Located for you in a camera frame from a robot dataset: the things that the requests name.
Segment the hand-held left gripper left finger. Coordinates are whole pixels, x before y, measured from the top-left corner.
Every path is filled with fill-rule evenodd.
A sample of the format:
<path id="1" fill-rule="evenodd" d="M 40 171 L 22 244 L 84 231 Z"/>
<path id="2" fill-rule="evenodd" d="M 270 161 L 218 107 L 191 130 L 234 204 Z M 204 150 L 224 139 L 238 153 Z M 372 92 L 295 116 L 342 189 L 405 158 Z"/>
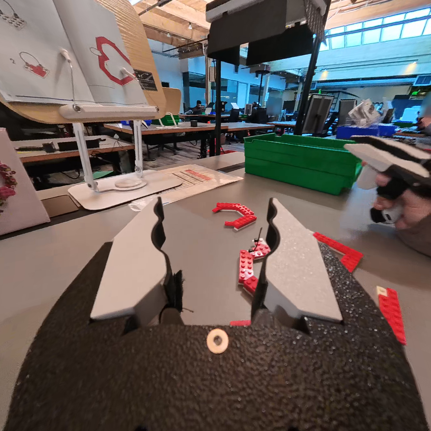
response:
<path id="1" fill-rule="evenodd" d="M 174 303 L 174 275 L 167 254 L 161 197 L 153 198 L 114 237 L 90 313 L 93 321 L 134 317 L 149 325 Z"/>

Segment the red lego assembly with string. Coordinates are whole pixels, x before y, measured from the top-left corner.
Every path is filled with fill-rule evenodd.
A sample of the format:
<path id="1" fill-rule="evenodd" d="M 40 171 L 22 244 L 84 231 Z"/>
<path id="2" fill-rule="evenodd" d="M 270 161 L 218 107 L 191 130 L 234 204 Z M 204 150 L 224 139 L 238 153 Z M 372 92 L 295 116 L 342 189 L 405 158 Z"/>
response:
<path id="1" fill-rule="evenodd" d="M 251 297 L 254 296 L 259 281 L 259 276 L 254 270 L 254 264 L 263 261 L 270 252 L 270 246 L 262 237 L 262 227 L 250 245 L 239 252 L 238 286 L 242 287 Z"/>

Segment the curved red lego assembly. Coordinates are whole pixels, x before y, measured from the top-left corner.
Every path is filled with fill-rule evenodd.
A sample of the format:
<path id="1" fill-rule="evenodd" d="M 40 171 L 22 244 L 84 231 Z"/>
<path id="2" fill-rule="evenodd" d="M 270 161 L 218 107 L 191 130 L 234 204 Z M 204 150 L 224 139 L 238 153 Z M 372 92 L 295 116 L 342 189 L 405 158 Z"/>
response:
<path id="1" fill-rule="evenodd" d="M 241 205 L 240 203 L 218 202 L 216 204 L 216 207 L 212 209 L 213 213 L 219 213 L 222 211 L 235 212 L 240 215 L 233 221 L 224 222 L 225 227 L 232 228 L 235 231 L 239 231 L 248 226 L 251 226 L 257 220 L 257 217 L 255 216 L 254 212 L 250 208 Z"/>

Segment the person's right forearm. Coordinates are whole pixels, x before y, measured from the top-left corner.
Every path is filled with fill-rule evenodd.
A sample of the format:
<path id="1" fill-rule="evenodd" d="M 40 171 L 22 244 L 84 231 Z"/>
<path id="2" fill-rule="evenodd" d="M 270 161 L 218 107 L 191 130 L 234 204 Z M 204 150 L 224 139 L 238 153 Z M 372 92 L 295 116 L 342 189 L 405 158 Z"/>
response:
<path id="1" fill-rule="evenodd" d="M 411 249 L 431 256 L 431 219 L 424 218 L 418 224 L 397 231 L 399 239 Z"/>

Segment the angled red lego assembly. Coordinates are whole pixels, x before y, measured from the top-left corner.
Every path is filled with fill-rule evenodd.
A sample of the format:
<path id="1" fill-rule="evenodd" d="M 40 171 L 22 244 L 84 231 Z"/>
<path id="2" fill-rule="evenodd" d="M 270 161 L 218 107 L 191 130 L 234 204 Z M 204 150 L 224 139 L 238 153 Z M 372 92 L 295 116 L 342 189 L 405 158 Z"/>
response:
<path id="1" fill-rule="evenodd" d="M 332 251 L 339 254 L 341 263 L 352 273 L 360 264 L 363 254 L 351 247 L 348 247 L 332 238 L 329 238 L 319 232 L 314 232 L 313 236 L 317 241 L 328 246 Z"/>

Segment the straight red lego assembly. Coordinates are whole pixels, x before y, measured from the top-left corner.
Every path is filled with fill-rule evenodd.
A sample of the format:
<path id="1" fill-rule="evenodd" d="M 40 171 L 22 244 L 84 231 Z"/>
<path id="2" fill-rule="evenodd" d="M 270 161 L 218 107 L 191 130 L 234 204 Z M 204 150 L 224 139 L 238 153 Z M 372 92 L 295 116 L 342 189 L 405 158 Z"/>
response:
<path id="1" fill-rule="evenodd" d="M 406 346 L 407 340 L 397 291 L 377 286 L 376 292 L 381 313 L 391 326 L 396 339 Z"/>

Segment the lego instruction booklet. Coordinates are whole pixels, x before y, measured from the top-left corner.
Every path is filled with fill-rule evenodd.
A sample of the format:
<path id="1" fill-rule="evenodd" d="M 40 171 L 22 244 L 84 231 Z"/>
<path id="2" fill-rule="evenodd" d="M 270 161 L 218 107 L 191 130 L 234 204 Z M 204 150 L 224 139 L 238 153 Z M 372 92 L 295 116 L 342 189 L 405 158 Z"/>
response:
<path id="1" fill-rule="evenodd" d="M 0 89 L 7 102 L 149 104 L 115 15 L 99 2 L 0 3 Z"/>

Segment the blue plastic bin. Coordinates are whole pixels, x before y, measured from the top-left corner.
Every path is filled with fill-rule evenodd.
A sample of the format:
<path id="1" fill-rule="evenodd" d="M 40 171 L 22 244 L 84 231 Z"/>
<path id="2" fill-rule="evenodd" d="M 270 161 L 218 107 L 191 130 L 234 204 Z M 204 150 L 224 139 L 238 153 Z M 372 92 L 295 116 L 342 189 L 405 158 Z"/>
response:
<path id="1" fill-rule="evenodd" d="M 398 127 L 392 124 L 377 124 L 369 127 L 345 125 L 337 127 L 336 138 L 350 140 L 353 136 L 391 137 L 397 130 Z"/>

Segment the clear bag of white parts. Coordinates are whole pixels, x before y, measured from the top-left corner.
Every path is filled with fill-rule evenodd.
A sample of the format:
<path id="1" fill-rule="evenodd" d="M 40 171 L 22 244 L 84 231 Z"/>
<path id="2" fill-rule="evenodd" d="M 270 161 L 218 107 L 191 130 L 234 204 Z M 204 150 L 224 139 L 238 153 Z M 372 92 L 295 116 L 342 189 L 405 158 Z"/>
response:
<path id="1" fill-rule="evenodd" d="M 381 114 L 370 99 L 363 100 L 348 112 L 348 118 L 357 127 L 369 127 L 380 122 Z"/>

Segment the green plastic bin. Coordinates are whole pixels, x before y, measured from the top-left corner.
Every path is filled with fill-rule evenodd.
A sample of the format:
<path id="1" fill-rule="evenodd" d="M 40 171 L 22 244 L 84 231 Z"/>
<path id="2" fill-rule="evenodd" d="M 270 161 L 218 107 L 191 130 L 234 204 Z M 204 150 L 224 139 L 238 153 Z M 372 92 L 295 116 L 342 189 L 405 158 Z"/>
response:
<path id="1" fill-rule="evenodd" d="M 344 189 L 350 189 L 353 186 L 361 168 L 360 163 L 357 163 L 353 165 L 348 174 L 342 174 L 340 170 L 329 173 L 311 168 L 245 158 L 245 172 L 247 174 L 334 196 L 340 195 Z"/>
<path id="2" fill-rule="evenodd" d="M 275 133 L 244 139 L 245 157 L 356 178 L 361 161 L 344 148 L 352 141 Z"/>

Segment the laminated paper sheet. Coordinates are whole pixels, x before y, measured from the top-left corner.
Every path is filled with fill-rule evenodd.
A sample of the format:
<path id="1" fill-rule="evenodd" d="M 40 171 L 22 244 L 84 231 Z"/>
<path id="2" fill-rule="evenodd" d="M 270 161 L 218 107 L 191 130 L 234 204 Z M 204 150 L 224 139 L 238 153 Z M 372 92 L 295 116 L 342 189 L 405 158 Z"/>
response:
<path id="1" fill-rule="evenodd" d="M 156 171 L 155 179 L 168 178 L 181 180 L 181 184 L 132 201 L 128 204 L 129 208 L 134 212 L 140 212 L 154 197 L 161 197 L 163 205 L 167 205 L 243 180 L 239 176 L 211 170 L 196 164 Z"/>

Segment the flat black device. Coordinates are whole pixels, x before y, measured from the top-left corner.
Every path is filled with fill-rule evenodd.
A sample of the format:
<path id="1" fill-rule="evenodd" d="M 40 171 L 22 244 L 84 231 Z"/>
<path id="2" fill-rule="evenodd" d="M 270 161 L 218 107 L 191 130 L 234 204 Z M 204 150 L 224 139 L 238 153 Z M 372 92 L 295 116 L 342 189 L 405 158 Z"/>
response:
<path id="1" fill-rule="evenodd" d="M 89 139 L 85 141 L 88 149 L 100 148 L 100 139 Z M 59 152 L 78 151 L 77 141 L 62 141 L 58 142 Z"/>

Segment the white card with flowers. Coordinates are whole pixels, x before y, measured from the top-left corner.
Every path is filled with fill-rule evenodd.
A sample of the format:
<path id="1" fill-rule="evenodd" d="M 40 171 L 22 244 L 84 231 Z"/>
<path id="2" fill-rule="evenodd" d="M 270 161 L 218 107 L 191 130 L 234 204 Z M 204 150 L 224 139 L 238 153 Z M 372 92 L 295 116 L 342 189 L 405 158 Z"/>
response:
<path id="1" fill-rule="evenodd" d="M 0 234 L 50 221 L 6 129 L 0 130 Z"/>

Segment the long wooden desk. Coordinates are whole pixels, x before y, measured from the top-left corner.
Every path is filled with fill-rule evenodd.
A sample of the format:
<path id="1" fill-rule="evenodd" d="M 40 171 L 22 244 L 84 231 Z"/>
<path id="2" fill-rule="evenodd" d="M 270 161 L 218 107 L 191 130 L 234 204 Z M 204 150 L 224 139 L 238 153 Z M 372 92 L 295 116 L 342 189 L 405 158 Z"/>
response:
<path id="1" fill-rule="evenodd" d="M 128 125 L 122 125 L 120 123 L 104 123 L 105 128 L 114 130 L 116 132 L 122 132 L 127 134 L 133 134 L 133 128 Z M 178 126 L 156 126 L 149 125 L 148 127 L 141 127 L 141 134 L 146 135 L 158 135 L 158 134 L 172 134 L 172 133 L 186 133 L 186 132 L 213 132 L 215 131 L 215 124 L 203 124 L 198 123 L 196 127 L 192 127 L 190 122 L 180 123 Z M 221 124 L 222 132 L 238 132 L 238 131 L 252 131 L 252 130 L 273 130 L 274 125 L 269 124 L 255 124 L 245 122 L 229 122 Z"/>

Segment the black overhead frame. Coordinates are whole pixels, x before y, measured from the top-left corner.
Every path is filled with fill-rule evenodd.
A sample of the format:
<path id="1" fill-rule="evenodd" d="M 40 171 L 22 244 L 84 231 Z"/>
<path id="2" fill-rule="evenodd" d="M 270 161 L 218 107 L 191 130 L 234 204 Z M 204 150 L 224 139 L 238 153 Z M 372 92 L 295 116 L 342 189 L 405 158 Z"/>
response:
<path id="1" fill-rule="evenodd" d="M 210 157 L 221 154 L 222 62 L 239 65 L 243 44 L 248 44 L 248 66 L 311 55 L 294 129 L 294 134 L 302 134 L 330 5 L 331 1 L 326 0 L 230 0 L 207 4 L 207 57 L 216 61 L 216 126 L 215 138 L 209 145 Z"/>

